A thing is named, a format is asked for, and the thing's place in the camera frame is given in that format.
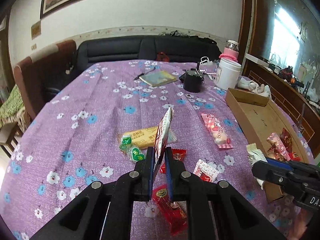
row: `wall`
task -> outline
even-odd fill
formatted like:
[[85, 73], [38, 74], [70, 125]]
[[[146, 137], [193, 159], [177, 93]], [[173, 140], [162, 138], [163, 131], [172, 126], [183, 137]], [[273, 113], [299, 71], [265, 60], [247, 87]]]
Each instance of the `wall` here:
[[121, 26], [171, 26], [237, 40], [242, 0], [81, 0], [41, 21], [42, 34], [31, 40], [41, 0], [17, 0], [9, 22], [12, 66], [37, 49], [67, 37]]

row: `silver rivet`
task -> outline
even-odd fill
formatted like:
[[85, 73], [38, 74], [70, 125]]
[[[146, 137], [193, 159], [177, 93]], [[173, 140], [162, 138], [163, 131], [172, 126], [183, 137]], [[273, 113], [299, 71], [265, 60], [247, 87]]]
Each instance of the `silver rivet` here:
[[225, 180], [222, 180], [222, 181], [219, 181], [219, 186], [225, 188], [229, 186], [229, 183], [226, 182]]
[[137, 172], [137, 171], [131, 171], [131, 172], [129, 173], [129, 176], [130, 176], [131, 178], [136, 178], [136, 177], [139, 176], [139, 172]]
[[94, 183], [91, 184], [91, 187], [94, 189], [100, 188], [101, 187], [101, 182], [100, 181], [95, 181]]
[[191, 173], [189, 171], [183, 171], [181, 172], [181, 176], [184, 178], [189, 178], [191, 176]]

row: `wooden chair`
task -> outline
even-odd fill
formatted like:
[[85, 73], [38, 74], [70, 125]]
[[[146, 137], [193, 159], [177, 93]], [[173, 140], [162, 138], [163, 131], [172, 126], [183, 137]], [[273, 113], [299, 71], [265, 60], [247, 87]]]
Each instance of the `wooden chair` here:
[[23, 135], [17, 122], [7, 123], [0, 130], [0, 147], [9, 158], [11, 157], [11, 154], [7, 151], [5, 146], [8, 146], [12, 152], [14, 151], [14, 146], [11, 143], [14, 141], [16, 145], [18, 144], [18, 141], [14, 137], [16, 133], [20, 136]]

